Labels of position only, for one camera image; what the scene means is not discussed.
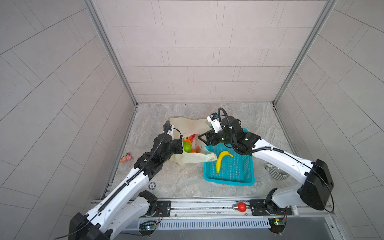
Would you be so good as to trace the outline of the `yellow banana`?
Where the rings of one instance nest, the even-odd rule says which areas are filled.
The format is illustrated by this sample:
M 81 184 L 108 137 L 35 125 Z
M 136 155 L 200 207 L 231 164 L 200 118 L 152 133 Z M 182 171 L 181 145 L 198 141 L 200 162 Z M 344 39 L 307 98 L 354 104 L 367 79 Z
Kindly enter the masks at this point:
M 231 153 L 229 153 L 228 151 L 223 151 L 223 152 L 221 152 L 219 154 L 217 162 L 216 162 L 216 172 L 217 172 L 217 174 L 219 174 L 220 171 L 221 171 L 222 161 L 223 161 L 223 159 L 225 157 L 233 158 L 234 156 Z

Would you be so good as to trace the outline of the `cream plastic bag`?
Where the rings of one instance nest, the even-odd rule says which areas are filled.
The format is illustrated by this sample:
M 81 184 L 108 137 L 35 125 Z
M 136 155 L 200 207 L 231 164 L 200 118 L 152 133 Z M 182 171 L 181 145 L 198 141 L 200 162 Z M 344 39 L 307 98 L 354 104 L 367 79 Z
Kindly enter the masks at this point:
M 216 154 L 206 149 L 198 136 L 211 130 L 207 119 L 191 120 L 187 118 L 170 118 L 170 123 L 175 128 L 175 137 L 182 137 L 183 152 L 173 155 L 171 161 L 185 167 L 187 164 L 214 162 L 218 159 Z

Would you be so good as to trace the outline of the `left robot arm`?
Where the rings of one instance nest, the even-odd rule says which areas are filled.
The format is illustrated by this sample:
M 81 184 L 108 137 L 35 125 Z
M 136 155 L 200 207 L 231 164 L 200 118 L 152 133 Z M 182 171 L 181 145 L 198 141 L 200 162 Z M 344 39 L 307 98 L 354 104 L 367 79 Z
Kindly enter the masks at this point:
M 182 153 L 183 139 L 174 138 L 174 128 L 166 121 L 164 132 L 154 139 L 151 151 L 136 161 L 127 177 L 100 204 L 85 215 L 77 213 L 65 237 L 69 240 L 113 240 L 134 220 L 154 214 L 157 197 L 140 190 L 171 156 Z

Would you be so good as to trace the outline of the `red apple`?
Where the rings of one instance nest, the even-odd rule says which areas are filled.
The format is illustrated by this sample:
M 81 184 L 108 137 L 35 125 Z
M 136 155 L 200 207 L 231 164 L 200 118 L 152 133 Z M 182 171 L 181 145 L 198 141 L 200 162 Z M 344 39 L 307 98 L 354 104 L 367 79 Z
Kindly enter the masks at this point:
M 194 135 L 191 135 L 191 136 L 187 137 L 187 140 L 189 140 L 191 142 L 191 144 L 193 144 L 196 137 L 197 137 L 197 135 L 194 134 Z

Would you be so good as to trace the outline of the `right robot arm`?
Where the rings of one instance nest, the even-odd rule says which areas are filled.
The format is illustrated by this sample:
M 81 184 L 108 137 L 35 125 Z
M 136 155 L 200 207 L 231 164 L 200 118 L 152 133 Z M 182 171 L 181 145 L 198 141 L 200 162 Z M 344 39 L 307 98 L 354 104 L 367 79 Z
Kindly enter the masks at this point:
M 267 213 L 276 215 L 278 209 L 293 205 L 307 205 L 315 210 L 326 210 L 327 203 L 335 205 L 332 179 L 327 163 L 310 161 L 281 150 L 257 134 L 244 132 L 241 121 L 228 116 L 223 108 L 207 117 L 212 126 L 199 136 L 206 146 L 230 145 L 239 155 L 266 161 L 293 177 L 298 184 L 285 189 L 272 189 L 264 200 Z

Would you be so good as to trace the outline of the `green mottled fruit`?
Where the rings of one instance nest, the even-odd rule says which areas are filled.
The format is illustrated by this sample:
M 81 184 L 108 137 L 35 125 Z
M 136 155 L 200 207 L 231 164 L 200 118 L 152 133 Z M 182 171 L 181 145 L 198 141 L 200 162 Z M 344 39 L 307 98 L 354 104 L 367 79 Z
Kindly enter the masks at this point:
M 188 141 L 183 141 L 183 150 L 186 153 L 190 153 L 192 151 L 192 144 Z

